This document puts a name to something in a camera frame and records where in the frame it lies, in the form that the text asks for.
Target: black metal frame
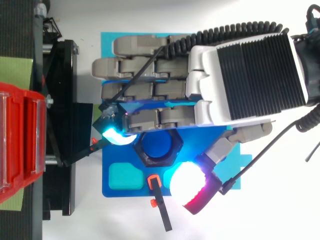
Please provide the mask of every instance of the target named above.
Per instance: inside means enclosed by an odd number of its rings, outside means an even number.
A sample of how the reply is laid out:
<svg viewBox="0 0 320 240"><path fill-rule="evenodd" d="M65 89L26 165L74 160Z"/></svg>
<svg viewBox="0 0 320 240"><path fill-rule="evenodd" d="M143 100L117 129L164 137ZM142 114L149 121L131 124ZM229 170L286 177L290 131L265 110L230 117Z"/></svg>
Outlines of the black metal frame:
<svg viewBox="0 0 320 240"><path fill-rule="evenodd" d="M47 110L46 154L54 155L57 165L47 165L43 174L43 220L50 210L63 216L75 210L76 165L65 166L82 149L90 146L93 104L76 103L77 47L73 40L56 41L49 55L43 55L45 85L54 103Z"/></svg>

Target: green sheet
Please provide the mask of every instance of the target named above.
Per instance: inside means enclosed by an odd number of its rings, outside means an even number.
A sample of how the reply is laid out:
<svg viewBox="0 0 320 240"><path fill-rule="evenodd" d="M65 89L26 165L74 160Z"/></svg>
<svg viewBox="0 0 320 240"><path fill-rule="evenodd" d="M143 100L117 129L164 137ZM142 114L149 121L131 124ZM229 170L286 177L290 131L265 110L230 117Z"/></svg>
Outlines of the green sheet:
<svg viewBox="0 0 320 240"><path fill-rule="evenodd" d="M0 56L0 82L29 89L32 59ZM0 204L0 210L21 211L24 189Z"/></svg>

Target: cyan glowing light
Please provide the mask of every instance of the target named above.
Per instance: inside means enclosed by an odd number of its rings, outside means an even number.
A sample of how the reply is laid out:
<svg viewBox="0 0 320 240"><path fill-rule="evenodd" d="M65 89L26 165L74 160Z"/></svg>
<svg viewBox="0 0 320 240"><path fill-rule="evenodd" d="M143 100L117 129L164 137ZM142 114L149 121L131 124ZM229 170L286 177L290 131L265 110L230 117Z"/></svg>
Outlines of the cyan glowing light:
<svg viewBox="0 0 320 240"><path fill-rule="evenodd" d="M183 206L189 203L206 185L205 174L191 161L183 162L170 181L170 193Z"/></svg>
<svg viewBox="0 0 320 240"><path fill-rule="evenodd" d="M127 145L132 143L137 135L122 136L114 128L109 128L102 134L110 143L114 145Z"/></svg>

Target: red plastic bin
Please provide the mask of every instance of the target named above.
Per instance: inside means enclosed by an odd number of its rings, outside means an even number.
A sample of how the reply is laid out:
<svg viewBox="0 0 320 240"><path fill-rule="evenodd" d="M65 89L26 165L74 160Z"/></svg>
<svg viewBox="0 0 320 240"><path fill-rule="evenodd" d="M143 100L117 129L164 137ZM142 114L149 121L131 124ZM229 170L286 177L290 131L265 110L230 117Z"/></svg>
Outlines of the red plastic bin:
<svg viewBox="0 0 320 240"><path fill-rule="evenodd" d="M44 96L0 83L0 203L41 176L45 146Z"/></svg>

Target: blue base plate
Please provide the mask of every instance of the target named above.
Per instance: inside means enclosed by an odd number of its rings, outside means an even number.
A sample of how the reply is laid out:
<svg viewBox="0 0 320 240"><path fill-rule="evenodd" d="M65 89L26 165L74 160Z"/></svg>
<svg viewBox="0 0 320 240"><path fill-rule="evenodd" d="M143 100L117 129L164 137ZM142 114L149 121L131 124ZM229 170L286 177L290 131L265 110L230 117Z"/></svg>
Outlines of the blue base plate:
<svg viewBox="0 0 320 240"><path fill-rule="evenodd" d="M155 34L165 37L172 33L123 33L102 32L101 33L101 57L114 57L112 53L112 42L127 35ZM172 107L176 104L148 104L139 105L126 104L124 107L132 110ZM175 169L181 162L192 161L196 155L201 154L223 131L227 128L221 127L196 127L179 129L178 132L183 139L183 147L171 167L145 167L132 145L109 145L102 151L102 193L105 197L141 197L152 196L147 183L148 176L158 174L164 196L170 196L170 179ZM144 150L154 157L162 156L170 140L162 131L149 133L147 141L143 143ZM241 155L240 145L237 145L228 155L225 161L215 168L215 173L222 182L234 177L241 169L252 160L251 155ZM232 189L240 189L240 179Z"/></svg>

